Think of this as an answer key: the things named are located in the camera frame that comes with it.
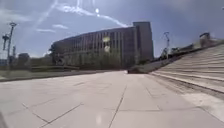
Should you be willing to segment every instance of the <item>stair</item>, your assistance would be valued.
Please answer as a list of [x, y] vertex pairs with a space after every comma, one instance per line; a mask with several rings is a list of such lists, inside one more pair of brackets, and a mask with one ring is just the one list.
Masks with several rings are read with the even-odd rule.
[[185, 55], [151, 74], [224, 98], [224, 44]]

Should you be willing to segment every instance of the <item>stone tile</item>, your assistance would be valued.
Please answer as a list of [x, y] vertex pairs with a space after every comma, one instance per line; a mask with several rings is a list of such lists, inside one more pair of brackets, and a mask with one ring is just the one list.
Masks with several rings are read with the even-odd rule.
[[0, 104], [0, 112], [2, 112], [3, 115], [13, 114], [15, 112], [25, 109], [26, 108], [18, 101], [11, 101], [4, 104]]
[[57, 117], [63, 115], [64, 113], [70, 111], [71, 109], [80, 105], [80, 102], [73, 99], [71, 96], [65, 96], [60, 99], [56, 99], [45, 103], [43, 105], [39, 105], [36, 107], [32, 107], [31, 110], [40, 116], [42, 119], [51, 122]]
[[107, 94], [92, 94], [82, 104], [100, 109], [116, 109], [121, 96], [111, 96]]
[[223, 128], [224, 124], [205, 111], [118, 112], [111, 128]]
[[147, 91], [126, 91], [119, 110], [159, 110]]
[[4, 118], [8, 128], [39, 128], [46, 124], [29, 110], [20, 111]]
[[114, 112], [82, 105], [44, 128], [108, 128]]
[[42, 104], [57, 98], [57, 95], [48, 94], [36, 94], [35, 92], [30, 92], [29, 94], [24, 94], [18, 98], [18, 101], [27, 107]]
[[186, 109], [195, 107], [177, 94], [153, 96], [153, 100], [161, 110]]

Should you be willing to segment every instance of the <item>cloud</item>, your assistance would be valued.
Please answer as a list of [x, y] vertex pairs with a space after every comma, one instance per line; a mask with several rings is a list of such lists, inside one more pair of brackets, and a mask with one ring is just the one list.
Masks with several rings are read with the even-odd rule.
[[62, 25], [62, 24], [54, 24], [52, 25], [53, 28], [60, 28], [60, 29], [68, 29], [68, 27]]
[[52, 29], [36, 29], [37, 32], [51, 32], [51, 33], [56, 33], [56, 31]]
[[70, 13], [77, 13], [78, 15], [94, 16], [94, 17], [98, 17], [98, 18], [102, 18], [102, 19], [114, 22], [115, 24], [121, 27], [128, 27], [128, 25], [110, 16], [101, 15], [99, 13], [92, 13], [87, 10], [84, 10], [83, 8], [81, 8], [81, 5], [80, 5], [81, 3], [82, 3], [82, 0], [78, 0], [77, 6], [69, 6], [68, 4], [59, 4], [56, 8], [62, 12], [70, 12]]
[[7, 9], [0, 9], [0, 17], [1, 20], [0, 22], [2, 23], [8, 23], [11, 21], [14, 22], [28, 22], [31, 21], [31, 18], [20, 15], [20, 14], [16, 14], [11, 10], [7, 10]]
[[52, 12], [52, 10], [57, 6], [58, 4], [58, 0], [54, 0], [54, 2], [51, 4], [51, 6], [48, 8], [47, 11], [45, 11], [37, 20], [35, 26], [38, 26], [39, 24], [41, 24]]

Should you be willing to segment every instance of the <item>street lamp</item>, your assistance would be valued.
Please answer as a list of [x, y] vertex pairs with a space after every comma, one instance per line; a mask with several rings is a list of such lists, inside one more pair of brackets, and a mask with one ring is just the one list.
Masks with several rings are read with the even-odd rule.
[[11, 46], [11, 41], [12, 41], [12, 33], [14, 30], [14, 27], [17, 25], [14, 22], [9, 23], [9, 25], [11, 26], [11, 31], [10, 31], [10, 35], [9, 35], [9, 42], [8, 42], [8, 49], [7, 49], [7, 74], [9, 75], [10, 73], [10, 46]]
[[5, 34], [4, 36], [2, 36], [2, 39], [4, 40], [3, 50], [5, 50], [6, 41], [9, 40], [9, 35]]
[[166, 58], [168, 59], [168, 57], [169, 57], [169, 46], [170, 46], [170, 38], [169, 38], [169, 34], [170, 34], [170, 32], [164, 32], [164, 35], [165, 35], [165, 37], [166, 37], [166, 41], [167, 41], [167, 46], [166, 46], [166, 50], [167, 50], [167, 52], [166, 52]]

